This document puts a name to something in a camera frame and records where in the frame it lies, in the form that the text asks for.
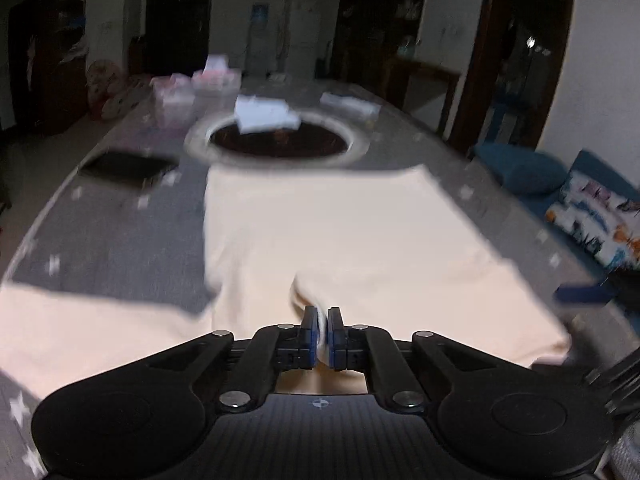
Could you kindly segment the polka dot play tent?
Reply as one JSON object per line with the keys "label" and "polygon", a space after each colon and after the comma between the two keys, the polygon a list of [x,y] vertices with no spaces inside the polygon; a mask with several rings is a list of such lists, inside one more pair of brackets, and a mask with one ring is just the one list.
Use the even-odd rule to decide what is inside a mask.
{"label": "polka dot play tent", "polygon": [[104,122],[118,115],[119,105],[113,98],[122,96],[129,88],[122,69],[109,60],[97,60],[86,71],[87,96],[91,115]]}

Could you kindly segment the right pink tissue box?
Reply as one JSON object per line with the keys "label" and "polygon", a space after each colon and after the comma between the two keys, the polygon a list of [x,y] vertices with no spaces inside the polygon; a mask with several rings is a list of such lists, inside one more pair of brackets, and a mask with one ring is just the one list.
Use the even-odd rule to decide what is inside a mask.
{"label": "right pink tissue box", "polygon": [[192,75],[194,96],[198,99],[218,99],[236,96],[242,86],[242,72],[229,66],[226,54],[210,54],[202,70]]}

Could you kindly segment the cream white garment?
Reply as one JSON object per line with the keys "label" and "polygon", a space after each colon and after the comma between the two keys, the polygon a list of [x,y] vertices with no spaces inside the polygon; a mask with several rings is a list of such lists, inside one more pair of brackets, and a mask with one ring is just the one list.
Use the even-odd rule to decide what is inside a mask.
{"label": "cream white garment", "polygon": [[339,307],[404,339],[432,330],[529,366],[570,336],[425,168],[387,172],[210,170],[204,282],[194,320],[175,304],[92,299],[5,282],[1,368],[38,398],[213,330],[240,338]]}

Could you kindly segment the dark wooden side table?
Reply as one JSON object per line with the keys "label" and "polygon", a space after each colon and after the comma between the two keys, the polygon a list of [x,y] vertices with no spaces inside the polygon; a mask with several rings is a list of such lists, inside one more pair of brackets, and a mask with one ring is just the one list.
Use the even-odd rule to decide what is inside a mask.
{"label": "dark wooden side table", "polygon": [[395,56],[385,63],[383,99],[442,138],[460,77],[440,66]]}

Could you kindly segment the blue sofa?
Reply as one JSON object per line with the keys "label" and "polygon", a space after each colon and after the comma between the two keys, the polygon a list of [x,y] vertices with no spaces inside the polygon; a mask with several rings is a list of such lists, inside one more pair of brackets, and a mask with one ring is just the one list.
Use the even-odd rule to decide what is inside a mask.
{"label": "blue sofa", "polygon": [[521,202],[594,273],[639,269],[639,191],[590,151],[560,188]]}

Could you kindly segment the black smartphone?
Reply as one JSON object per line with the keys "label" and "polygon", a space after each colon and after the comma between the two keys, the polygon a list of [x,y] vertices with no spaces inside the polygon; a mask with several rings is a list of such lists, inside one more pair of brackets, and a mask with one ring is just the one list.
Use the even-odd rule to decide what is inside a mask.
{"label": "black smartphone", "polygon": [[79,168],[78,172],[83,176],[143,190],[156,185],[166,174],[174,171],[178,166],[179,162],[174,158],[108,150],[89,159]]}

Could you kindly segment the blue cushion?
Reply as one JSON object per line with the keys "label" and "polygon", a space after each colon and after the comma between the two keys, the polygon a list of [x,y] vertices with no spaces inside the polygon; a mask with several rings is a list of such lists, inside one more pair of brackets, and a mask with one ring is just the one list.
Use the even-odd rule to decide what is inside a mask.
{"label": "blue cushion", "polygon": [[566,168],[557,159],[529,148],[483,143],[473,154],[503,188],[517,196],[548,195],[567,178]]}

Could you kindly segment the pink tissue box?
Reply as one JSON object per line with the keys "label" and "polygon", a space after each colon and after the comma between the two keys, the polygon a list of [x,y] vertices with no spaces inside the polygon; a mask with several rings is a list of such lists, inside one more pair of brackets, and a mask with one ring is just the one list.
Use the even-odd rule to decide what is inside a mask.
{"label": "pink tissue box", "polygon": [[154,112],[157,125],[180,128],[193,118],[195,94],[192,79],[183,74],[151,79]]}
{"label": "pink tissue box", "polygon": [[229,66],[226,54],[210,54],[202,70],[192,75],[194,96],[198,99],[218,99],[236,96],[242,86],[242,72]]}

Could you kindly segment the water dispenser with bottle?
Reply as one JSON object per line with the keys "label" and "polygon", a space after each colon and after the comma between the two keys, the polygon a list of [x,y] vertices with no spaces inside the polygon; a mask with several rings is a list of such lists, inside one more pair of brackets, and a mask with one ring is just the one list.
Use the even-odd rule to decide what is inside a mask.
{"label": "water dispenser with bottle", "polygon": [[272,38],[269,28],[269,4],[254,3],[250,10],[245,70],[252,77],[266,76],[272,61]]}

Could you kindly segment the grey star-patterned tablecloth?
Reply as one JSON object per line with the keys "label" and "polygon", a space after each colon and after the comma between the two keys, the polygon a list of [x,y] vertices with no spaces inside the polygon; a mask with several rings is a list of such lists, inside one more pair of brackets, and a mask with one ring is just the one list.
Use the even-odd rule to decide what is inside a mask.
{"label": "grey star-patterned tablecloth", "polygon": [[[204,282],[206,171],[183,154],[179,130],[160,128],[146,106],[105,138],[106,145],[157,148],[180,157],[182,180],[160,185],[148,210],[134,210],[134,191],[73,176],[34,222],[15,253],[11,282],[48,292],[83,292],[92,299],[152,300],[160,313],[175,304],[194,320],[213,293]],[[542,223],[544,200],[516,198],[481,162],[467,162],[397,112],[370,133],[358,171],[387,172],[423,162],[491,244],[516,262],[541,298],[562,281],[591,278],[596,267]]]}

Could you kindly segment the left pink tissue box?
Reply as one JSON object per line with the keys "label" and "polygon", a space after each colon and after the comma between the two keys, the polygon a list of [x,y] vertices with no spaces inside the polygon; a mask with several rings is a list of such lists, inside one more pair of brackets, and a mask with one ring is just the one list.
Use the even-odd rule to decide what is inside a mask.
{"label": "left pink tissue box", "polygon": [[193,118],[195,94],[192,79],[183,74],[151,79],[154,112],[157,125],[180,128]]}

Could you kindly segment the butterfly patterned pillow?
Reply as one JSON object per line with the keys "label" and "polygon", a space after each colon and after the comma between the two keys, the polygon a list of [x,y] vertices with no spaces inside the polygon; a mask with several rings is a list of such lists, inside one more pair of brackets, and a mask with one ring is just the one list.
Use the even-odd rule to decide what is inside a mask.
{"label": "butterfly patterned pillow", "polygon": [[639,202],[572,171],[544,218],[607,271],[639,267]]}

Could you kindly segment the white refrigerator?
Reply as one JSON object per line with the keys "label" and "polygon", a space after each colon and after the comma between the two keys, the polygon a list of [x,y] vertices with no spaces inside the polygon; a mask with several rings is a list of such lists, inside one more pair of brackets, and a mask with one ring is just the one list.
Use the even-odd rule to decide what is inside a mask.
{"label": "white refrigerator", "polygon": [[298,79],[314,78],[321,13],[312,0],[288,0],[285,5],[283,70]]}

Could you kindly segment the crumpled white tissue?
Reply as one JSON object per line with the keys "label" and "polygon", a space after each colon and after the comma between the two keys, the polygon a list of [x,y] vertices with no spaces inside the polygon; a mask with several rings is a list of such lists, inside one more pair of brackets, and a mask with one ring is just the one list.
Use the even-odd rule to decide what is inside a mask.
{"label": "crumpled white tissue", "polygon": [[234,104],[234,119],[241,134],[261,131],[297,130],[302,123],[285,100],[238,96]]}

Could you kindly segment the round induction hotpot cooker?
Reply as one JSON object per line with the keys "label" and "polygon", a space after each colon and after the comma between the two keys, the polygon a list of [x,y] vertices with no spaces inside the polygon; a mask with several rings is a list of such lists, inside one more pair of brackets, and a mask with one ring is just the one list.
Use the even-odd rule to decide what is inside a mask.
{"label": "round induction hotpot cooker", "polygon": [[184,149],[208,166],[246,168],[346,167],[369,151],[370,140],[344,118],[300,110],[298,129],[242,133],[232,113],[209,114],[186,134]]}

